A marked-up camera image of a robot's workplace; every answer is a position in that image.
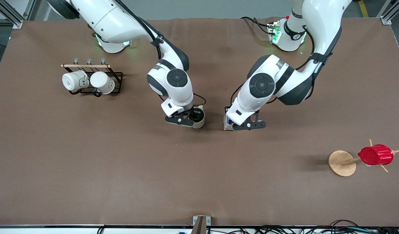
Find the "white mug with grey inside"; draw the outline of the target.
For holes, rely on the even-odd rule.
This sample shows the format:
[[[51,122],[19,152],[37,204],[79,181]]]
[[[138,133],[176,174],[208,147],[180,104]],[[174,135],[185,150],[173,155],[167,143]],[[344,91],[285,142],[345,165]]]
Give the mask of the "white mug with grey inside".
[[[194,128],[194,129],[200,129],[204,126],[204,123],[205,123],[205,112],[203,109],[203,105],[199,105],[197,107],[194,107],[193,109],[194,110],[202,110],[202,120],[201,121],[193,121],[194,124],[192,126],[192,128]]]

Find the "blue white milk carton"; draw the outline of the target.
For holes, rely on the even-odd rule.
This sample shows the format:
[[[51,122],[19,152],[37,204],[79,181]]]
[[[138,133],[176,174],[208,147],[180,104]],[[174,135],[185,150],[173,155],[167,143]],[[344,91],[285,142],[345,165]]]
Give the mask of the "blue white milk carton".
[[[225,113],[223,118],[224,130],[225,131],[234,131],[233,125],[235,124]]]

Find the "red plastic cup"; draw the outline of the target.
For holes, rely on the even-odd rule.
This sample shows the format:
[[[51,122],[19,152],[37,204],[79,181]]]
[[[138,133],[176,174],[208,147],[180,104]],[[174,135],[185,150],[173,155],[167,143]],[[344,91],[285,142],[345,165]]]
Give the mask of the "red plastic cup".
[[[362,148],[357,155],[367,165],[388,165],[394,159],[393,150],[380,144]]]

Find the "brown table cover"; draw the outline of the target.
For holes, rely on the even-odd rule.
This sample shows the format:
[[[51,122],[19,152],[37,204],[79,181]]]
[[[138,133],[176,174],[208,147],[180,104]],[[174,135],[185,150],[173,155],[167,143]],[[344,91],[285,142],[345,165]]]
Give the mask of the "brown table cover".
[[[399,154],[336,176],[328,156],[372,139],[399,149],[399,48],[375,18],[345,18],[311,98],[265,105],[264,129],[224,131],[224,107],[263,55],[297,67],[311,51],[270,46],[241,19],[150,21],[190,58],[205,97],[201,129],[167,124],[146,75],[156,50],[134,41],[107,54],[82,21],[25,22],[0,63],[0,225],[399,226]],[[123,73],[117,95],[71,95],[61,64]]]

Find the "white hanging mug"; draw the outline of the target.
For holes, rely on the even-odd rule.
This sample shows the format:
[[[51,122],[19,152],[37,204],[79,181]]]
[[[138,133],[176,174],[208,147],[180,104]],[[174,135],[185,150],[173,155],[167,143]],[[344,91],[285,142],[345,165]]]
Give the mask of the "white hanging mug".
[[[102,71],[97,71],[90,76],[90,83],[93,86],[93,95],[99,97],[102,94],[110,94],[115,89],[115,82]]]
[[[65,73],[62,76],[63,86],[72,92],[87,88],[90,84],[89,77],[84,71]]]

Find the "wooden mug tree stand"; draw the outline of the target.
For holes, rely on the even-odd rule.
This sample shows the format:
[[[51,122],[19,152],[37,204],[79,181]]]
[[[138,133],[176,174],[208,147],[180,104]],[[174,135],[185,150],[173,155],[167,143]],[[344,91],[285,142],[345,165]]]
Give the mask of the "wooden mug tree stand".
[[[372,139],[369,139],[369,146],[373,146]],[[393,150],[394,156],[399,153],[399,150]],[[329,169],[337,176],[340,177],[349,177],[353,175],[357,169],[357,164],[363,163],[361,158],[357,155],[356,157],[352,156],[349,152],[344,150],[336,150],[333,151],[328,157],[328,166]],[[367,165],[366,166],[379,166],[385,172],[388,173],[385,165]]]

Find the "brown mount post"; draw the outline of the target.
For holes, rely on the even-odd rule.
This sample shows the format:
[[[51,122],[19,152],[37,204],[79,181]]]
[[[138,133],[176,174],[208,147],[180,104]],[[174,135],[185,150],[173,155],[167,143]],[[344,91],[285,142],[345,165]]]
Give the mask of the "brown mount post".
[[[207,234],[207,226],[202,221],[197,220],[190,234]]]

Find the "aluminium frame profile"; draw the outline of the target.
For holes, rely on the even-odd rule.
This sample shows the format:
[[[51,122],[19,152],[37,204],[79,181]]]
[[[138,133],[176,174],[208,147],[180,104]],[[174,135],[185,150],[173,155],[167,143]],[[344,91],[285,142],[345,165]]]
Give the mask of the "aluminium frame profile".
[[[381,20],[382,25],[391,25],[391,19],[399,12],[399,0],[386,0],[381,7],[377,17]]]
[[[0,26],[20,29],[24,21],[33,20],[40,0],[0,0]]]

